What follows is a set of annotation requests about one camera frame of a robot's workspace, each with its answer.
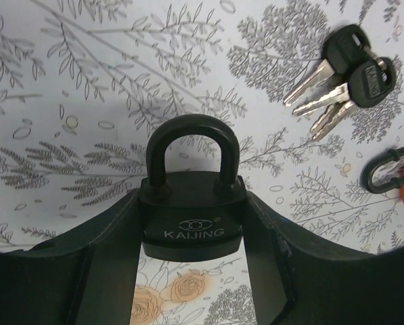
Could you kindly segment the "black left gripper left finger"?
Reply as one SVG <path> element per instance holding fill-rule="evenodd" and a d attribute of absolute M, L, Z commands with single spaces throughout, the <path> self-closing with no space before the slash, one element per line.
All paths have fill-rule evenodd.
<path fill-rule="evenodd" d="M 128 324 L 141 247 L 137 190 L 28 251 L 0 253 L 0 324 Z"/>

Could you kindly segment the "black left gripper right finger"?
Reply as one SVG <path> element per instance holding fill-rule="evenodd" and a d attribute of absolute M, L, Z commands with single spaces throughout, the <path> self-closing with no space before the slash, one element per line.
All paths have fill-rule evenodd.
<path fill-rule="evenodd" d="M 242 229 L 259 324 L 404 324 L 404 246 L 379 255 L 341 246 L 255 194 Z"/>

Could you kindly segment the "orange black padlock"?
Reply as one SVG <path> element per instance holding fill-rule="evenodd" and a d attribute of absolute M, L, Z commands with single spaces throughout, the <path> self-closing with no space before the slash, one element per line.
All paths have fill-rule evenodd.
<path fill-rule="evenodd" d="M 381 167 L 391 162 L 399 162 L 404 157 L 404 147 L 388 149 L 370 160 L 361 172 L 361 185 L 372 194 L 383 194 L 391 190 L 397 190 L 401 202 L 404 204 L 404 166 L 393 177 L 386 181 L 375 183 L 374 174 Z"/>

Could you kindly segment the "black-headed key bunch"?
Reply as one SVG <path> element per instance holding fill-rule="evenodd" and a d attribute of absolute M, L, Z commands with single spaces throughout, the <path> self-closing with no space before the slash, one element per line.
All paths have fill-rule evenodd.
<path fill-rule="evenodd" d="M 377 56 L 363 29 L 357 24 L 348 24 L 326 39 L 322 48 L 322 61 L 312 74 L 284 98 L 284 105 L 291 106 L 308 89 L 334 75 L 340 81 L 330 92 L 292 111 L 294 116 L 302 116 L 322 107 L 326 109 L 310 128 L 313 142 L 324 138 L 358 109 L 377 106 L 393 91 L 397 79 L 393 61 L 388 57 Z"/>

